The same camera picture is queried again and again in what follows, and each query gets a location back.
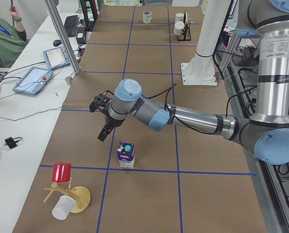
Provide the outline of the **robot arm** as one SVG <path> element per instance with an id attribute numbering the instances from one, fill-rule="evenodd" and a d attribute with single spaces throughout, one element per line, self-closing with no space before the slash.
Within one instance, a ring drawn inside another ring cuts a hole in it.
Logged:
<path id="1" fill-rule="evenodd" d="M 166 125 L 181 125 L 199 133 L 220 135 L 268 164 L 289 162 L 289 123 L 253 122 L 162 103 L 144 95 L 141 85 L 134 79 L 123 79 L 112 98 L 107 97 L 107 93 L 100 93 L 89 106 L 90 112 L 99 110 L 105 115 L 105 125 L 98 135 L 100 141 L 131 115 L 156 132 Z"/>
<path id="2" fill-rule="evenodd" d="M 289 128 L 289 0 L 242 0 L 237 33 L 260 36 L 256 111 L 250 123 Z"/>

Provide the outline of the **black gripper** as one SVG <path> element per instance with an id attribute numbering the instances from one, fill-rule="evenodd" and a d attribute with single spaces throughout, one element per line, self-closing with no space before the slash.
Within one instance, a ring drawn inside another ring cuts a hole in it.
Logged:
<path id="1" fill-rule="evenodd" d="M 106 122 L 105 126 L 100 131 L 97 137 L 98 140 L 102 142 L 107 138 L 107 136 L 113 131 L 114 128 L 122 125 L 123 120 L 117 120 L 117 119 L 112 118 L 111 116 L 106 116 L 105 122 Z"/>

